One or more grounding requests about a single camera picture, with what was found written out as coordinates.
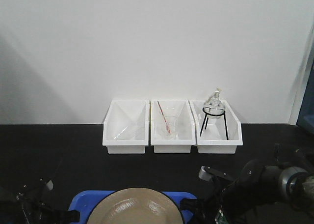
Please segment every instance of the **blue tray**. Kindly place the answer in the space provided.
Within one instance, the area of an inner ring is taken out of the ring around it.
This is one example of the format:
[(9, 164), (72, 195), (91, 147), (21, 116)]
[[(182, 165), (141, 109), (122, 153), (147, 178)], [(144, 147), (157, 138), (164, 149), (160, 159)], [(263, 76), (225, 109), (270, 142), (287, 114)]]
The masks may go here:
[[(78, 193), (72, 200), (69, 210), (77, 210), (80, 212), (79, 223), (73, 224), (86, 224), (87, 219), (95, 206), (102, 201), (105, 197), (115, 191), (83, 191)], [(187, 192), (163, 192), (169, 196), (178, 206), (183, 198), (196, 198), (194, 195)], [(185, 223), (187, 223), (193, 216), (190, 211), (181, 211)]]

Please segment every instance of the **white storage tray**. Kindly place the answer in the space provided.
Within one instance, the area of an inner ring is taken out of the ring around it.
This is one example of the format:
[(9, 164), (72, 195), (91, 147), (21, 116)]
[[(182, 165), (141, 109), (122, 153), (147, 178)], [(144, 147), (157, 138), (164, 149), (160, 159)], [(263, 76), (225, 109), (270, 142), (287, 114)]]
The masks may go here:
[(202, 123), (205, 117), (203, 112), (204, 101), (190, 101), (196, 127), (196, 146), (199, 153), (234, 154), (236, 152), (236, 147), (243, 145), (240, 121), (232, 111), (228, 102), (225, 100), (222, 100), (221, 102), (226, 106), (225, 115), (229, 140), (227, 140), (226, 137), (223, 116), (221, 116), (220, 119), (209, 118), (207, 129), (203, 129), (202, 136), (200, 136)]
[(104, 120), (109, 154), (144, 154), (149, 140), (149, 101), (113, 100)]
[(177, 135), (167, 138), (162, 132), (166, 127), (160, 113), (157, 100), (151, 101), (151, 145), (155, 153), (190, 153), (191, 146), (195, 145), (195, 125), (187, 100), (159, 100), (164, 113), (172, 111), (177, 116)]

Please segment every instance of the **black metal stand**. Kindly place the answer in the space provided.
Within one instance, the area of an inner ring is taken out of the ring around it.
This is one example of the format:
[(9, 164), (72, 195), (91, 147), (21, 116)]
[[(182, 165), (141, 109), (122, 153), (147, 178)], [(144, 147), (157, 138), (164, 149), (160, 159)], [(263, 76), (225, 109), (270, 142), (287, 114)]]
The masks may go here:
[(203, 108), (203, 112), (205, 113), (205, 117), (204, 117), (204, 120), (203, 120), (203, 124), (202, 124), (202, 129), (201, 129), (201, 133), (200, 135), (202, 135), (202, 132), (203, 132), (203, 128), (204, 128), (204, 125), (205, 125), (205, 122), (206, 122), (206, 125), (205, 125), (205, 130), (207, 128), (207, 123), (208, 123), (208, 116), (224, 116), (224, 120), (225, 120), (225, 130), (226, 130), (226, 137), (227, 137), (227, 140), (229, 140), (229, 136), (228, 136), (228, 129), (227, 129), (227, 121), (226, 121), (226, 114), (225, 114), (225, 111), (222, 113), (222, 114), (211, 114), (211, 113), (208, 113), (208, 112), (205, 112), (204, 111), (204, 108)]

